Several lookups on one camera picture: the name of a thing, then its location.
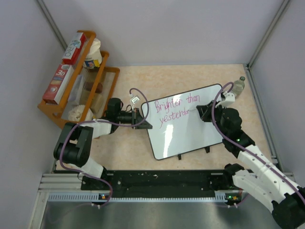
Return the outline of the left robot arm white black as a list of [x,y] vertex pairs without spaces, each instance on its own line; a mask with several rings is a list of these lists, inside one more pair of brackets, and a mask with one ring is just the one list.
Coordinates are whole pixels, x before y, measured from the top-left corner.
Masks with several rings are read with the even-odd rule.
[[132,107],[129,111],[124,111],[122,105],[119,98],[111,98],[101,119],[86,121],[81,125],[66,123],[53,151],[55,159],[69,164],[78,172],[92,176],[91,183],[97,189],[105,188],[108,178],[103,175],[104,167],[90,157],[92,140],[114,133],[121,125],[132,126],[134,129],[153,128],[138,108]]

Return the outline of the white whiteboard black frame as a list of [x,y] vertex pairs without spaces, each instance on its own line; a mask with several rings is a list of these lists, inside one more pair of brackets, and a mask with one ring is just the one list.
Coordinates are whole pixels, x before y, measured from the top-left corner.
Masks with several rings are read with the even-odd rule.
[[197,105],[210,103],[217,95],[220,84],[151,100],[141,105],[143,115],[153,128],[148,136],[157,160],[188,153],[222,142],[212,123],[203,122],[198,112],[189,112]]

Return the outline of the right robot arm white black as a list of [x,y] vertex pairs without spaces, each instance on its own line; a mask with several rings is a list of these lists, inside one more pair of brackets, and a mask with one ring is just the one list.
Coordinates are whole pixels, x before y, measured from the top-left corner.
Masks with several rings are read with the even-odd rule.
[[305,189],[292,181],[261,152],[254,140],[241,127],[239,112],[219,102],[198,105],[200,119],[214,125],[222,136],[224,147],[246,164],[227,164],[223,185],[241,188],[263,204],[282,229],[296,229],[305,223]]

